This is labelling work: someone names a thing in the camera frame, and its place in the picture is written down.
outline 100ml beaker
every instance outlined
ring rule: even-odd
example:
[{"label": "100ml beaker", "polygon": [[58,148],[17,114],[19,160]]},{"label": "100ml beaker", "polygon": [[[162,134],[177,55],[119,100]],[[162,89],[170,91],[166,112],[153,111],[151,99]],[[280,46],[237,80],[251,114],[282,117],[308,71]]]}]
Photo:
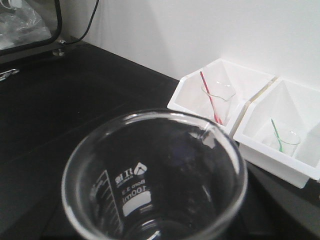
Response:
[{"label": "100ml beaker", "polygon": [[231,85],[221,85],[221,83],[218,82],[216,82],[215,84],[211,84],[210,86],[212,85],[215,86],[215,88],[211,87],[211,89],[216,90],[211,90],[209,93],[204,85],[201,87],[201,89],[209,97],[213,114],[215,115],[213,119],[218,124],[225,126],[228,121],[232,99],[233,96],[236,95],[236,91]]},{"label": "100ml beaker", "polygon": [[277,146],[280,152],[292,157],[297,146],[300,144],[300,137],[295,132],[286,128],[279,128],[277,131],[278,135],[274,134],[277,142],[274,141],[273,145]]},{"label": "100ml beaker", "polygon": [[215,123],[150,110],[111,120],[78,145],[62,202],[88,240],[212,240],[246,188],[245,162]]}]

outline white plastic tray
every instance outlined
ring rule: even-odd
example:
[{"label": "white plastic tray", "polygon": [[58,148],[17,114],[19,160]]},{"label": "white plastic tray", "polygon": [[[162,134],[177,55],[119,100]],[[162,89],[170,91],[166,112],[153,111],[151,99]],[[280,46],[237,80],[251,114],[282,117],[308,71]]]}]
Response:
[{"label": "white plastic tray", "polygon": [[226,78],[236,91],[236,95],[232,97],[227,121],[224,125],[220,125],[222,130],[230,136],[236,130],[249,102],[268,87],[275,77],[223,59],[217,59],[180,80],[167,105],[169,109],[210,118],[214,121],[210,100],[201,89],[203,81],[200,71],[205,73],[207,82],[213,81],[215,77]]},{"label": "white plastic tray", "polygon": [[[309,178],[320,179],[320,91],[277,79],[248,107],[233,138],[247,161],[303,188]],[[292,156],[264,143],[273,132],[271,118],[300,136]]]}]

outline black countertop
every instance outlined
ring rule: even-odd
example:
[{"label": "black countertop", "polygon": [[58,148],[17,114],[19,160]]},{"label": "black countertop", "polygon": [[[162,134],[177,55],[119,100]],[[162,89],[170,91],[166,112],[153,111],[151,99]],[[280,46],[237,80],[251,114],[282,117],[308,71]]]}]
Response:
[{"label": "black countertop", "polygon": [[[165,108],[178,84],[90,44],[65,51],[63,57],[44,53],[0,66],[0,71],[20,69],[0,82],[0,239],[79,238],[60,199],[61,177],[73,149],[116,116]],[[249,169],[248,196],[233,228],[246,239],[299,239],[299,234],[318,239],[320,220],[301,223],[277,198],[297,203],[297,197],[312,207],[305,210],[319,211],[319,185],[310,182],[299,190],[253,165]]]}]

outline white label on beaker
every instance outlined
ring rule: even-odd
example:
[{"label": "white label on beaker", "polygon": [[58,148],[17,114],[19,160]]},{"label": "white label on beaker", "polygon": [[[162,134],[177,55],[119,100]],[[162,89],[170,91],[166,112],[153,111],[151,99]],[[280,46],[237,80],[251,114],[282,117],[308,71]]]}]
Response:
[{"label": "white label on beaker", "polygon": [[131,193],[126,196],[128,200],[122,207],[123,215],[125,217],[142,205],[151,202],[151,193],[150,191],[143,191],[144,187],[146,186],[138,187],[132,190]]}]

